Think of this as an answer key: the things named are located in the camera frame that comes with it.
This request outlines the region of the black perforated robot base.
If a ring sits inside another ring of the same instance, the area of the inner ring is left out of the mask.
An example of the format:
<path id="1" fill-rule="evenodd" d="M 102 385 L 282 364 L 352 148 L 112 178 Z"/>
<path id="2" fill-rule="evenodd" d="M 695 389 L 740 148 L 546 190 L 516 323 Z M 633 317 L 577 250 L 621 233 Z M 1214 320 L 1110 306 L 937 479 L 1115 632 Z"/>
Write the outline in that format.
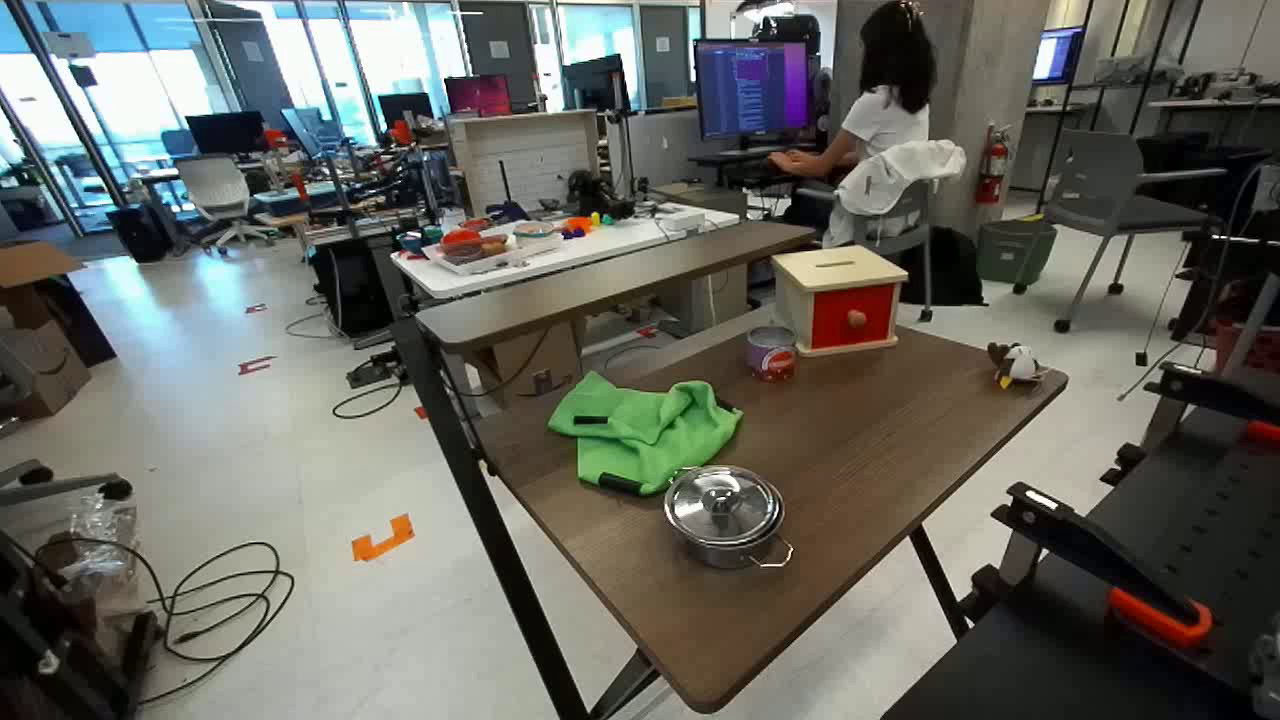
<path id="1" fill-rule="evenodd" d="M 1092 512 L 1012 482 L 971 629 L 883 720 L 1280 720 L 1280 439 L 1195 409 Z"/>

